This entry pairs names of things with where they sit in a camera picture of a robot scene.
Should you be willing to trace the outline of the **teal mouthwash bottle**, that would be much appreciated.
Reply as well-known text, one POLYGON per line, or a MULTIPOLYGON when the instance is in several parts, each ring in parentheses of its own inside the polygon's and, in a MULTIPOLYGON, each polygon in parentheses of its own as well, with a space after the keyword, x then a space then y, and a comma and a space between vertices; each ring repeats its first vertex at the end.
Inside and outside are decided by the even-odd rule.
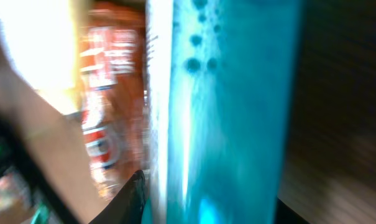
POLYGON ((149 0, 154 223, 274 223, 302 0, 149 0))

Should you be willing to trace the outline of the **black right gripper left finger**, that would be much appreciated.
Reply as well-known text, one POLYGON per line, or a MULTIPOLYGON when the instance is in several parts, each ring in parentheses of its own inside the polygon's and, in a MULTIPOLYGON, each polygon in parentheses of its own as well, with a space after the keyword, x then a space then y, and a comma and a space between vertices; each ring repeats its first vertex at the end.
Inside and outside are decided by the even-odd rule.
POLYGON ((141 224, 146 203, 145 174, 137 170, 89 224, 141 224))

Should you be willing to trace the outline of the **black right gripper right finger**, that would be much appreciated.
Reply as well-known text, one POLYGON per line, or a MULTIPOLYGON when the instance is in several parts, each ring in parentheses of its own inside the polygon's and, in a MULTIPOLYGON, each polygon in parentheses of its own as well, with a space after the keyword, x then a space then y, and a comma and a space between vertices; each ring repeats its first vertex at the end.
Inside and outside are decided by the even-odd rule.
POLYGON ((299 216, 290 207, 286 206, 279 198, 274 224, 309 224, 304 218, 299 216))

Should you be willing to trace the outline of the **red orange candy bar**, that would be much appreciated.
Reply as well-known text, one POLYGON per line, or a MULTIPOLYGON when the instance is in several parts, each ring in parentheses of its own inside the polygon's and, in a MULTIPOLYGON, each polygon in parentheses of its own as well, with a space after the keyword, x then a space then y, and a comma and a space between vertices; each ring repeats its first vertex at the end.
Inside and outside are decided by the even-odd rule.
POLYGON ((145 166, 145 15, 95 1, 83 31, 81 128, 98 194, 111 200, 145 166))

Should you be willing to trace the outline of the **cream snack bag blue edges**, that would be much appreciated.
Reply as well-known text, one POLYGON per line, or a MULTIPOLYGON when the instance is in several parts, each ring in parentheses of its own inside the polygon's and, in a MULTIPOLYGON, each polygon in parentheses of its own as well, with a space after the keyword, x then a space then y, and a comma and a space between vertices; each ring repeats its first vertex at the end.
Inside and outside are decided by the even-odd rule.
POLYGON ((61 114, 80 110, 79 26, 89 1, 0 0, 0 42, 14 71, 61 114))

